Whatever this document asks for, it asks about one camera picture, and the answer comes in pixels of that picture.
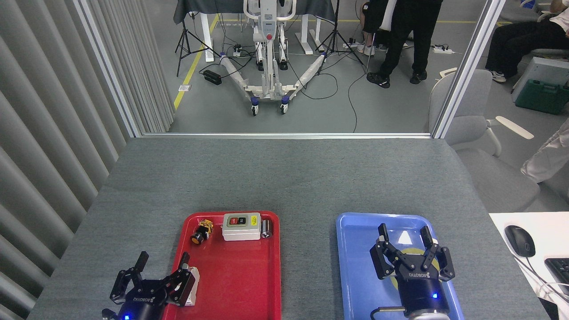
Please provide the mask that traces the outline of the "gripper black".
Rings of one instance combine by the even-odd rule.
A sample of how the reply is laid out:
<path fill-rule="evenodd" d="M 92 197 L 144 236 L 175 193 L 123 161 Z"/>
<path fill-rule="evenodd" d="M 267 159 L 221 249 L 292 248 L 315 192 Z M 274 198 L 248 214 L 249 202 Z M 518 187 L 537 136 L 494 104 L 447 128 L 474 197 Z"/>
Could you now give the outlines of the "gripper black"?
<path fill-rule="evenodd" d="M 196 304 L 196 267 L 189 266 L 189 253 L 183 253 L 177 270 L 167 277 L 165 289 L 143 289 L 141 273 L 149 257 L 146 251 L 141 251 L 135 266 L 119 271 L 116 276 L 110 299 L 122 304 L 119 320 L 161 320 L 165 304 L 180 307 Z M 133 289 L 126 293 L 130 282 Z"/>
<path fill-rule="evenodd" d="M 373 265 L 380 280 L 396 271 L 404 314 L 418 314 L 420 311 L 449 314 L 450 307 L 439 281 L 447 282 L 456 276 L 449 248 L 435 242 L 428 226 L 422 227 L 420 234 L 425 246 L 424 259 L 411 258 L 410 265 L 415 267 L 411 270 L 401 260 L 396 260 L 401 258 L 402 252 L 389 241 L 386 224 L 380 224 L 378 233 L 379 237 L 370 249 Z M 439 269 L 432 264 L 435 258 Z"/>

